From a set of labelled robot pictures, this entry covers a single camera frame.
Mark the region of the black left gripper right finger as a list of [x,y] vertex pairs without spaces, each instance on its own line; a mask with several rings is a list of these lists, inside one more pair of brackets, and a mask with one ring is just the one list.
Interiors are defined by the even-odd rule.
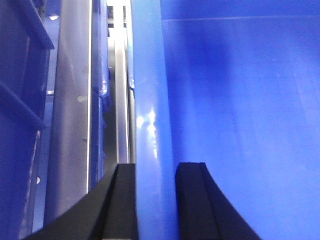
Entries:
[[222,193],[205,163],[179,163],[175,189],[181,240],[260,239]]

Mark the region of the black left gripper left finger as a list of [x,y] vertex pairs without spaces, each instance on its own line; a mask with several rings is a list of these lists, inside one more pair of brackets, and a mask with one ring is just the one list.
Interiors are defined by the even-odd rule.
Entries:
[[117,163],[72,208],[28,240],[137,240],[136,165]]

